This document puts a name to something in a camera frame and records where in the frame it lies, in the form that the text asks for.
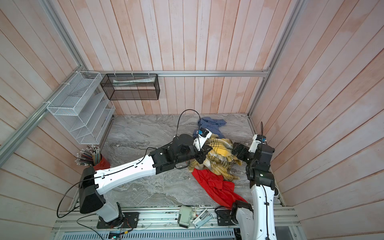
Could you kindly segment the blue checked cloth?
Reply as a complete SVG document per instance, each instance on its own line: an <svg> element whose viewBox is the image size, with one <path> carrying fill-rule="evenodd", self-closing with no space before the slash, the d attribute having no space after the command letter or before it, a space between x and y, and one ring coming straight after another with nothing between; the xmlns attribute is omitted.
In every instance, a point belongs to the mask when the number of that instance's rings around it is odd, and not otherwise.
<svg viewBox="0 0 384 240"><path fill-rule="evenodd" d="M210 117L203 117L198 120L199 128L205 128L211 131L213 134L217 135L220 139L224 139L225 136L220 131L220 127L223 127L227 122L223 119L212 119Z"/></svg>

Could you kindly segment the yellow plaid cloth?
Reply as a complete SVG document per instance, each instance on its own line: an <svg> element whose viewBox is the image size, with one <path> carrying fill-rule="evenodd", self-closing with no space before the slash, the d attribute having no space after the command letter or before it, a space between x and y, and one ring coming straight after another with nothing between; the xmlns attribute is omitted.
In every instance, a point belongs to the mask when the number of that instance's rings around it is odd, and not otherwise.
<svg viewBox="0 0 384 240"><path fill-rule="evenodd" d="M210 170L218 176L223 176L226 181L232 182L240 179L230 173L233 164L242 165L242 162L232 153L234 143L230 139L220 139L218 135L213 134L206 140L205 146L212 149L207 153L202 164L198 163L197 160L191 160L187 167L189 172Z"/></svg>

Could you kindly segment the red cloth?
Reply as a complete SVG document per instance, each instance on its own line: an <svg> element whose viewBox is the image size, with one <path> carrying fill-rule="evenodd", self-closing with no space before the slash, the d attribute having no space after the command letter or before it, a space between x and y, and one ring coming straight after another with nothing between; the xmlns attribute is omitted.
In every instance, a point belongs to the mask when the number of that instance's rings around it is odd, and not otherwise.
<svg viewBox="0 0 384 240"><path fill-rule="evenodd" d="M206 193L220 206L231 209L235 201L247 203L240 195L234 192L235 184L225 181L223 176L216 175L210 170L193 170L192 175L206 191Z"/></svg>

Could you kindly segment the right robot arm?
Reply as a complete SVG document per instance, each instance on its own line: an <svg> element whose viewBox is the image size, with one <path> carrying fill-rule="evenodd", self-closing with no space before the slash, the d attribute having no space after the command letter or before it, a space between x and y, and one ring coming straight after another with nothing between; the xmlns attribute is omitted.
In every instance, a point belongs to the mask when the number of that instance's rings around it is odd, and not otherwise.
<svg viewBox="0 0 384 240"><path fill-rule="evenodd" d="M271 159L275 149L259 143L246 147L235 143L232 151L245 162L247 179L253 204L235 201L231 210L232 221L240 228L243 240L276 240L274 220L274 197L279 194L275 177L270 172Z"/></svg>

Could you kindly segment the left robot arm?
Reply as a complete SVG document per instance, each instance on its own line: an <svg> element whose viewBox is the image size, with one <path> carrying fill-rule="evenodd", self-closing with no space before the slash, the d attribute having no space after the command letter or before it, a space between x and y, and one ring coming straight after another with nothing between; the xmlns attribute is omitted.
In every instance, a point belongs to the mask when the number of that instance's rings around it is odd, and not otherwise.
<svg viewBox="0 0 384 240"><path fill-rule="evenodd" d="M181 134L136 161L106 170L84 169L79 182L80 213L96 214L108 224L121 222L121 207L106 199L107 192L133 180L173 170L176 165L190 160L203 163L212 150L206 143L211 136L210 131L203 129L198 131L196 138Z"/></svg>

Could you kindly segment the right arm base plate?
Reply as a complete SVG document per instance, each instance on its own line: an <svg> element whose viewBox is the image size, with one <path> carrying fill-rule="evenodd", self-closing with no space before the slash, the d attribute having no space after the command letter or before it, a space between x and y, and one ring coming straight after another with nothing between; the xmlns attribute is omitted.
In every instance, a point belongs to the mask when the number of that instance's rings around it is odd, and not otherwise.
<svg viewBox="0 0 384 240"><path fill-rule="evenodd" d="M224 206L215 208L215 214L217 216L217 222L219 226L234 226L232 221L231 211Z"/></svg>

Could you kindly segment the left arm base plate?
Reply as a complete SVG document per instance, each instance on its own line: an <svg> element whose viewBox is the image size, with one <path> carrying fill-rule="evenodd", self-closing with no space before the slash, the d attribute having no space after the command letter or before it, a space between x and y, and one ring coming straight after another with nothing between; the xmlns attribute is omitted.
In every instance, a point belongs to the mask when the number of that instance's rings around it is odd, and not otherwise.
<svg viewBox="0 0 384 240"><path fill-rule="evenodd" d="M108 223L99 217L97 229L135 229L138 225L139 214L139 212L123 212L116 220Z"/></svg>

